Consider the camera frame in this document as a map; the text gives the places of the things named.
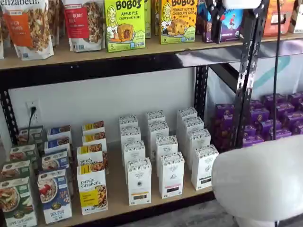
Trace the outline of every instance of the oat bite box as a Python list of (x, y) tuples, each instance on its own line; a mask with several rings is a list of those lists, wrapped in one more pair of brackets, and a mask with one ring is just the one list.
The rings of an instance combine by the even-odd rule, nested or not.
[(65, 168), (41, 172), (38, 176), (37, 184), (46, 224), (72, 216), (67, 178)]
[(104, 169), (91, 164), (77, 167), (77, 180), (82, 214), (107, 210), (107, 189)]
[(105, 0), (107, 51), (145, 47), (143, 0)]
[(197, 0), (163, 0), (160, 4), (160, 43), (194, 42)]
[(3, 179), (0, 182), (1, 208), (8, 227), (37, 225), (30, 177)]

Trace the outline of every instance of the floor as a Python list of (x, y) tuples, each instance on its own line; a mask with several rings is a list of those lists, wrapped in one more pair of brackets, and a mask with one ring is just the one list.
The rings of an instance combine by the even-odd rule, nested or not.
[[(217, 201), (210, 201), (121, 227), (238, 227)], [(280, 223), (279, 227), (302, 227), (303, 216)]]

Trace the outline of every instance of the granola bag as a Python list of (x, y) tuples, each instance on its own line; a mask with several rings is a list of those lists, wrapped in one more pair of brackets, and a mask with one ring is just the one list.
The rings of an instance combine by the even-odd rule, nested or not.
[(103, 0), (63, 0), (71, 51), (97, 51), (105, 47)]
[(48, 0), (3, 0), (0, 5), (19, 58), (40, 60), (53, 55)]

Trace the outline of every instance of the power cord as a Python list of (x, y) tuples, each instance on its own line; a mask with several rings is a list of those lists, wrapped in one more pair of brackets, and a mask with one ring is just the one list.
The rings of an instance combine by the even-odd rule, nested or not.
[(33, 118), (33, 116), (34, 116), (34, 113), (36, 112), (36, 107), (35, 106), (33, 106), (33, 107), (31, 107), (30, 108), (30, 118), (29, 118), (29, 122), (28, 122), (28, 129), (27, 129), (27, 144), (28, 144), (28, 142), (29, 142), (29, 130), (30, 130), (30, 124), (31, 124), (31, 122), (32, 122), (32, 118)]

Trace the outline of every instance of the wooden shelf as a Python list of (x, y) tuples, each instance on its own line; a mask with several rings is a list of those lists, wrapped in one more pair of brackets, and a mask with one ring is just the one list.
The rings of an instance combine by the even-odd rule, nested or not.
[[(186, 168), (184, 174), (183, 194), (180, 196), (162, 199), (160, 197), (160, 193), (158, 190), (157, 174), (155, 172), (155, 167), (153, 166), (152, 179), (151, 179), (151, 204), (129, 206), (127, 186), (125, 183), (125, 174), (124, 174), (124, 169), (122, 167), (121, 151), (118, 148), (109, 149), (108, 163), (109, 163), (109, 174), (106, 176), (108, 210), (83, 216), (80, 207), (79, 193), (76, 192), (74, 198), (72, 199), (72, 218), (51, 224), (52, 226), (56, 226), (56, 227), (75, 226), (87, 222), (92, 222), (94, 220), (98, 220), (102, 218), (117, 216), (120, 214), (125, 214), (128, 212), (132, 212), (144, 208), (154, 207), (157, 205), (170, 203), (189, 197), (194, 197), (212, 191), (211, 187), (203, 190), (195, 191), (191, 183), (191, 172)], [(39, 227), (49, 226), (45, 224), (43, 214), (40, 214), (39, 218), (40, 218), (38, 224)]]

